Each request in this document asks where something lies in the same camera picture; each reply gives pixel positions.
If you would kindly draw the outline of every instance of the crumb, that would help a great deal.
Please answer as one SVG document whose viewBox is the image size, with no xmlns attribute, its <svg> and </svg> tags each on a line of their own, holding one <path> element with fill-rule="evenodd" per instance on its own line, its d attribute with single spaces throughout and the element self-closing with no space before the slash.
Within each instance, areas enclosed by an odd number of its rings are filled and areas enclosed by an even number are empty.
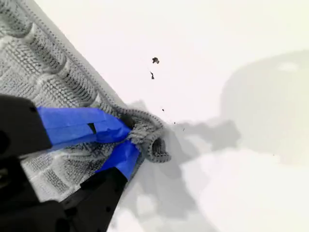
<svg viewBox="0 0 309 232">
<path fill-rule="evenodd" d="M 154 63 L 157 63 L 157 64 L 158 64 L 159 62 L 160 62 L 160 61 L 159 61 L 159 59 L 158 59 L 157 57 L 154 57 L 154 58 L 153 58 L 153 64 L 154 64 Z"/>
</svg>

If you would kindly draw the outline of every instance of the white surface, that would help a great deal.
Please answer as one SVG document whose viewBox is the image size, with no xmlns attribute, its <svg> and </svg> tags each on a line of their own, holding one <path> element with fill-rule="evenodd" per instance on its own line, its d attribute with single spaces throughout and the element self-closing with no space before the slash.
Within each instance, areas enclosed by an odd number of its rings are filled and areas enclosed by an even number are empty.
<svg viewBox="0 0 309 232">
<path fill-rule="evenodd" d="M 142 165 L 110 231 L 309 231 L 308 1 L 36 2 L 169 125 L 172 161 Z"/>
</svg>

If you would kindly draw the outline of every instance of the blue tape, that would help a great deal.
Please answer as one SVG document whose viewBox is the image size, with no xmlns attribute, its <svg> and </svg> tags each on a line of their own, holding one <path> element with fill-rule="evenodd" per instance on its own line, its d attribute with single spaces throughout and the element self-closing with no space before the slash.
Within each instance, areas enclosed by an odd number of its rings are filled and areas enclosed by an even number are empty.
<svg viewBox="0 0 309 232">
<path fill-rule="evenodd" d="M 87 142 L 115 143 L 124 140 L 130 129 L 116 117 L 96 108 L 39 107 L 52 150 Z M 96 133 L 88 125 L 93 123 Z"/>
<path fill-rule="evenodd" d="M 96 173 L 116 167 L 129 180 L 139 154 L 136 146 L 129 140 L 125 140 L 114 148 L 110 157 Z"/>
</svg>

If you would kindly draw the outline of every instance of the black plastic part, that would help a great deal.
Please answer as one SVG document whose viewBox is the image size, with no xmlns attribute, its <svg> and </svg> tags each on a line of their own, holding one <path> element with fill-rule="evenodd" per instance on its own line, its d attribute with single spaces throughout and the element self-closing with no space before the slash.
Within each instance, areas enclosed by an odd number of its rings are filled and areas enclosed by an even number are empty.
<svg viewBox="0 0 309 232">
<path fill-rule="evenodd" d="M 104 232 L 127 183 L 125 176 L 110 168 L 96 173 L 81 188 L 62 201 L 77 232 Z"/>
<path fill-rule="evenodd" d="M 1 232 L 73 232 L 61 204 L 48 201 L 0 215 Z"/>
<path fill-rule="evenodd" d="M 34 104 L 24 98 L 0 95 L 0 160 L 51 148 Z"/>
<path fill-rule="evenodd" d="M 0 214 L 33 206 L 39 200 L 18 158 L 0 162 Z"/>
</svg>

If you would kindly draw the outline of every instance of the gray knit fabric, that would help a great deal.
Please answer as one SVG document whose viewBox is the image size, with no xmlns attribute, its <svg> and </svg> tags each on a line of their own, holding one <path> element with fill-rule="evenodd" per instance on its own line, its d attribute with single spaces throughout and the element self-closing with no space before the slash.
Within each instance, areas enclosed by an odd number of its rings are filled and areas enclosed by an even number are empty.
<svg viewBox="0 0 309 232">
<path fill-rule="evenodd" d="M 28 98 L 36 106 L 97 107 L 116 117 L 130 115 L 136 125 L 128 139 L 141 151 L 135 171 L 144 158 L 168 161 L 161 121 L 126 108 L 37 12 L 26 1 L 0 0 L 0 93 Z M 102 166 L 114 146 L 79 144 L 25 160 L 23 167 L 41 201 L 61 201 Z"/>
</svg>

